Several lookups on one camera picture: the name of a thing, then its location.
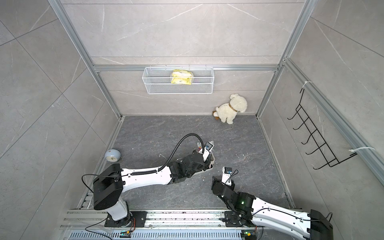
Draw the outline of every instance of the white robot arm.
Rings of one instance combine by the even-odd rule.
[[[179,161],[170,162],[178,146],[189,136],[198,137],[203,147]],[[204,145],[197,134],[190,133],[179,141],[167,162],[160,167],[121,169],[120,164],[112,164],[93,182],[94,209],[108,212],[106,227],[132,225],[128,204],[120,196],[122,192],[148,185],[179,183],[194,174],[210,170],[214,164],[211,154],[213,147],[213,142]],[[297,239],[333,240],[330,219],[327,220],[321,213],[315,210],[307,213],[285,209],[245,192],[236,193],[235,183],[231,179],[233,175],[230,167],[224,167],[220,180],[212,178],[213,194],[223,200],[231,210],[228,211],[228,217],[223,219],[227,227],[263,226]]]
[[[333,227],[320,212],[285,209],[245,192],[236,193],[231,180],[232,169],[223,168],[221,180],[212,178],[212,192],[232,211],[223,219],[227,227],[263,226],[289,234],[297,239],[333,240]]]
[[[198,151],[193,150],[192,154],[179,161],[170,162],[181,142],[189,136],[197,137],[203,147]],[[210,170],[214,164],[211,154],[213,147],[212,141],[204,145],[197,134],[190,133],[179,141],[167,162],[160,167],[122,169],[120,164],[112,164],[93,181],[94,209],[108,212],[110,221],[106,221],[106,225],[126,226],[130,223],[131,217],[128,204],[120,197],[122,192],[149,185],[179,183],[194,174]]]

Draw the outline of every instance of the gray floor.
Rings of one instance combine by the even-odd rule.
[[[190,132],[200,135],[204,142],[214,141],[214,169],[178,184],[129,190],[122,197],[131,209],[225,208],[211,191],[212,176],[221,176],[223,166],[239,171],[233,177],[235,191],[289,207],[255,116],[237,116],[233,125],[216,121],[212,116],[129,116],[114,148],[121,151],[121,167],[157,167],[166,161],[180,138]],[[191,153],[197,142],[195,137],[187,138],[174,159]]]

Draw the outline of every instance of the white wire basket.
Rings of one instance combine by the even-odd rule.
[[[192,84],[171,83],[175,69],[192,72]],[[145,68],[142,78],[149,94],[209,94],[214,89],[215,76],[213,67],[165,66]]]

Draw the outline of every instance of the white stuffed dog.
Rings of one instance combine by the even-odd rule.
[[[229,103],[224,103],[218,108],[216,107],[216,111],[213,111],[213,115],[216,120],[220,118],[221,122],[227,121],[228,124],[232,124],[237,112],[243,113],[247,109],[247,101],[237,93],[231,94],[229,98],[231,101]]]

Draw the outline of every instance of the white zip tie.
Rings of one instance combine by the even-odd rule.
[[[372,150],[376,150],[376,149],[374,149],[374,148],[372,148],[372,147],[358,147],[358,148],[356,148],[356,149],[349,149],[348,151],[350,151],[350,152],[356,152],[357,150],[360,150],[360,149],[372,149]]]
[[[313,83],[313,82],[311,82],[311,81],[305,81],[305,82],[304,82],[304,85],[303,85],[301,88],[304,88],[305,84],[307,84],[307,83]]]

